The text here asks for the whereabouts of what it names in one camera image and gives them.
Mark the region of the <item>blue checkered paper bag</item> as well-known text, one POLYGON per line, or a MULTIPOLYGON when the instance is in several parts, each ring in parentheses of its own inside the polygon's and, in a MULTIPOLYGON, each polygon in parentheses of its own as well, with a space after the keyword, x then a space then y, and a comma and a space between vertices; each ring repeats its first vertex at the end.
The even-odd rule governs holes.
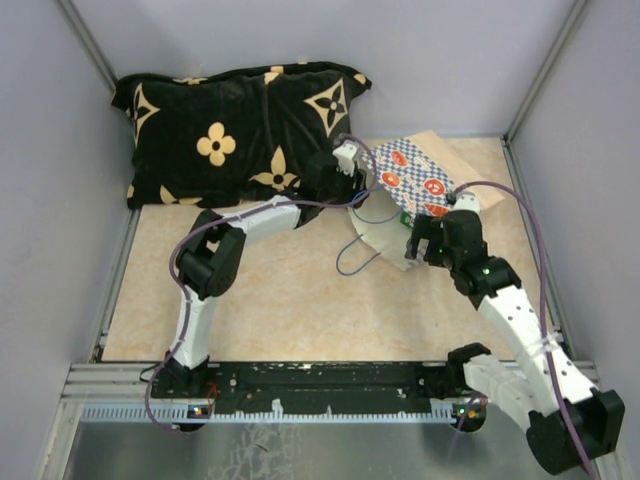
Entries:
MULTIPOLYGON (((384 259, 402 271, 422 264, 421 260, 405 258, 412 228, 400 223, 401 213, 410 212, 414 218, 441 217, 453 204, 450 194, 463 184, 485 178, 432 131, 389 140, 370 149, 358 140, 349 140, 359 146, 357 163, 367 174, 369 195, 360 208, 349 209, 356 238, 339 252, 336 270, 343 276, 353 276, 370 264, 365 261, 352 271, 341 268, 343 255, 358 242, 372 248, 375 259, 384 259)), ((481 211, 504 199, 496 190, 480 193, 475 187, 467 187, 462 192, 475 194, 481 211)))

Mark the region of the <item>green Fox's candy bag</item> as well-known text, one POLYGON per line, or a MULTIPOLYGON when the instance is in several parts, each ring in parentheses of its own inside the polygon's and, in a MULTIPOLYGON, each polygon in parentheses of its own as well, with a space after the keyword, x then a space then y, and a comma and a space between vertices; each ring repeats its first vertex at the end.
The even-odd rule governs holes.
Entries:
POLYGON ((407 228, 412 228, 414 225, 414 215, 410 212, 403 211, 400 215, 400 223, 407 228))

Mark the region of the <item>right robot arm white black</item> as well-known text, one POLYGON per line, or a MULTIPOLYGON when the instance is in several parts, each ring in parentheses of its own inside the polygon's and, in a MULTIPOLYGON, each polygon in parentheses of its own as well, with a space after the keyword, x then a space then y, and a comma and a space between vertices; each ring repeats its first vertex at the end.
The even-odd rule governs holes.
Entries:
POLYGON ((529 301, 521 280, 488 252, 479 215, 454 210, 415 218, 406 255, 445 268, 456 290, 501 334, 518 364, 507 369, 480 344, 450 353, 448 387, 492 400, 525 433, 540 466, 558 475, 615 451, 625 405, 614 390, 602 392, 568 358, 529 301))

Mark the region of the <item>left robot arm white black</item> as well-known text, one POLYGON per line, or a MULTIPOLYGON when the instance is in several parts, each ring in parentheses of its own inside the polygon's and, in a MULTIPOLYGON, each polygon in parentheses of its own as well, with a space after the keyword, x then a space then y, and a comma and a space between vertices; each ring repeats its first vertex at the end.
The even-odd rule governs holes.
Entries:
POLYGON ((251 243, 300 228, 326 208, 347 208, 363 198, 366 173, 359 148, 347 142, 312 157, 297 187, 247 210, 220 215, 204 210, 170 257, 170 275, 181 291, 176 336, 154 375, 158 384, 194 397, 208 384, 207 342, 218 299, 236 280, 251 243))

